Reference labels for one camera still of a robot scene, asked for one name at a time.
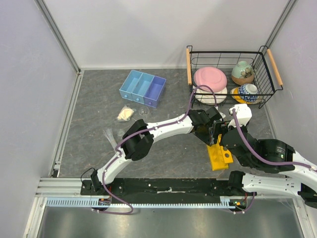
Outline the blue three-compartment drawer box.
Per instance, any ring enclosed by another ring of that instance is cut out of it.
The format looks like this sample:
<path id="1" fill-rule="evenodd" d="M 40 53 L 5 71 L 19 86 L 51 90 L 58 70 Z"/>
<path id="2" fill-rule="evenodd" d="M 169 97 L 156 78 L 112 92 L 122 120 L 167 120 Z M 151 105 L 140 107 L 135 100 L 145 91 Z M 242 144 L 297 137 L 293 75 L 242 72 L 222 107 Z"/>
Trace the blue three-compartment drawer box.
<path id="1" fill-rule="evenodd" d="M 131 70 L 119 89 L 123 99 L 157 108 L 165 89 L 166 79 Z"/>

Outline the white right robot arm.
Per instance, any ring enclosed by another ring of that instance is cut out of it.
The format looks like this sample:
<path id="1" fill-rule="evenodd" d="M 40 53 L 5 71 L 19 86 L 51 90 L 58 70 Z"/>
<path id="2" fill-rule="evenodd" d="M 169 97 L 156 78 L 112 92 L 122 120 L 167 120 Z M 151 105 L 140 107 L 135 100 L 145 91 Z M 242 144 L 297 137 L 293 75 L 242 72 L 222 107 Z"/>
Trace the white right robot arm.
<path id="1" fill-rule="evenodd" d="M 278 175 L 271 178 L 232 171 L 218 193 L 225 196 L 293 195 L 301 198 L 305 205 L 316 208 L 317 166 L 292 146 L 277 139 L 257 140 L 247 132 L 246 126 L 235 126 L 234 121 L 216 121 L 209 133 L 211 145 L 224 147 L 241 166 Z"/>

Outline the yellow test tube rack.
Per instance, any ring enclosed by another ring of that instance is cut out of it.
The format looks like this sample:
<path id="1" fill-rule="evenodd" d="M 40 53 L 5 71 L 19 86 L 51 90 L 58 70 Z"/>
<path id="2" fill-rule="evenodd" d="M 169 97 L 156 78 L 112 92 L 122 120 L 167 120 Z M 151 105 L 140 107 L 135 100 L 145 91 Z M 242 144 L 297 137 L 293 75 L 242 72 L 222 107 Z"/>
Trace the yellow test tube rack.
<path id="1" fill-rule="evenodd" d="M 218 136 L 217 144 L 207 145 L 207 151 L 213 171 L 226 170 L 233 163 L 233 157 L 229 150 L 220 145 L 221 135 Z"/>

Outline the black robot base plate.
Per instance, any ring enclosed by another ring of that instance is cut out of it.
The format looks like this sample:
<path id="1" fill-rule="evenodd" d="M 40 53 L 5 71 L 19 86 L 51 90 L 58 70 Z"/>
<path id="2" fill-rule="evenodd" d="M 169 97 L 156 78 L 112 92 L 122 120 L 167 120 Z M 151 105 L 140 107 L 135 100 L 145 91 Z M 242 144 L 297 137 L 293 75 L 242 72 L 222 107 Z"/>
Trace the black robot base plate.
<path id="1" fill-rule="evenodd" d="M 115 178 L 100 192 L 91 179 L 81 179 L 81 195 L 108 197 L 111 202 L 218 202 L 221 196 L 246 196 L 257 192 L 243 189 L 244 172 L 233 171 L 228 179 L 216 178 Z"/>

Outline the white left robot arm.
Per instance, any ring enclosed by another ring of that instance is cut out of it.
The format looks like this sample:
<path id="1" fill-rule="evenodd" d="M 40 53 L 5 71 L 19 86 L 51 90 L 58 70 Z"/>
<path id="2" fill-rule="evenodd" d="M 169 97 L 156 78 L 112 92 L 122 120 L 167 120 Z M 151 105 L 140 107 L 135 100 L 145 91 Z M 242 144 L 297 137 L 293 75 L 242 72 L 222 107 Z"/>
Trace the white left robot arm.
<path id="1" fill-rule="evenodd" d="M 215 122 L 223 122 L 225 115 L 218 107 L 208 110 L 187 110 L 180 116 L 160 122 L 146 123 L 137 120 L 124 134 L 114 149 L 114 156 L 90 175 L 92 190 L 103 195 L 109 184 L 131 162 L 146 157 L 154 143 L 180 134 L 194 134 L 206 145 L 213 140 L 211 129 Z"/>

